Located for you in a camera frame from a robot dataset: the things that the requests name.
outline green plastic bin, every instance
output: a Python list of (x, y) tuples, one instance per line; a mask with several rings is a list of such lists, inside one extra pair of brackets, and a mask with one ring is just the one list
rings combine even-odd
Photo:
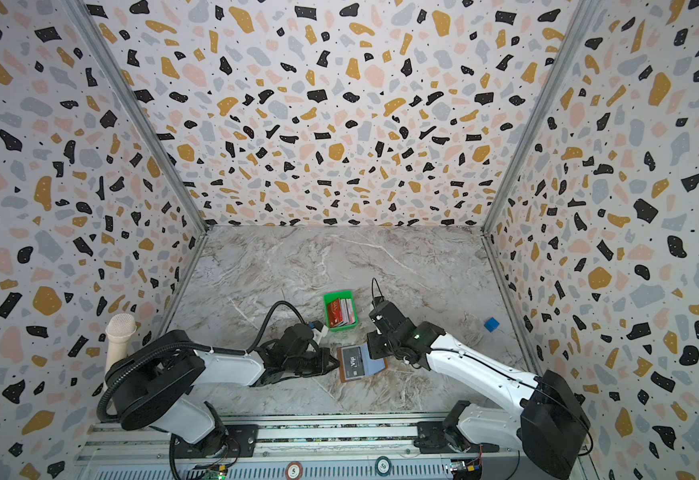
[(337, 326), (335, 328), (328, 327), (328, 330), (332, 332), (340, 332), (341, 330), (353, 329), (360, 323), (360, 317), (357, 315), (357, 309), (355, 308), (355, 300), (352, 297), (351, 290), (344, 290), (343, 292), (326, 293), (322, 296), (322, 303), (325, 307), (325, 325), (328, 325), (328, 304), (333, 302), (337, 298), (345, 298), (352, 302), (352, 310), (355, 313), (355, 322), (352, 325)]

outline microphone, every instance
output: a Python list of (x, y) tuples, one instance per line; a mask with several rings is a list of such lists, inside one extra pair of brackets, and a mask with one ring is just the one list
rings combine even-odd
[(115, 362), (128, 356), (128, 340), (136, 333), (136, 319), (130, 313), (118, 313), (106, 325), (106, 338), (109, 346), (106, 349), (106, 367), (104, 374)]

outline black mounting plate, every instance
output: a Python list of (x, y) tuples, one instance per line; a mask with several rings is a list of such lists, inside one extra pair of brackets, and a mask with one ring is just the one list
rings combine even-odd
[[(229, 461), (237, 458), (251, 458), (253, 449), (256, 447), (256, 437), (258, 436), (258, 425), (226, 425), (227, 437), (224, 442), (229, 445), (229, 452), (226, 457)], [(204, 456), (198, 446), (193, 446), (190, 443), (184, 442), (181, 437), (178, 437), (176, 444), (176, 458), (208, 458)], [(223, 442), (220, 443), (216, 450), (219, 451), (223, 447)]]
[[(416, 424), (417, 439), (413, 445), (417, 447), (421, 453), (455, 453), (449, 446), (448, 440), (445, 439), (445, 431), (443, 430), (443, 422), (419, 422)], [(472, 444), (466, 452), (462, 453), (480, 453), (482, 445), (483, 453), (498, 452), (498, 446), (492, 443)]]

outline blue block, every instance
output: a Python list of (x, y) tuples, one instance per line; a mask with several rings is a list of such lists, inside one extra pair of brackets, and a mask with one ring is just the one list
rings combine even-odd
[(485, 321), (485, 328), (488, 329), (489, 332), (493, 332), (498, 328), (498, 322), (494, 317), (491, 317)]

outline terrazzo patterned wall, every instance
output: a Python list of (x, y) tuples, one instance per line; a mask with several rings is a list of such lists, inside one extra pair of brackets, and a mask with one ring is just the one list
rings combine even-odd
[(601, 478), (699, 479), (699, 0), (604, 7), (489, 235)]
[(106, 322), (148, 342), (199, 237), (58, 8), (0, 1), (0, 480), (68, 473)]
[(90, 4), (201, 214), (234, 225), (482, 224), (575, 8)]

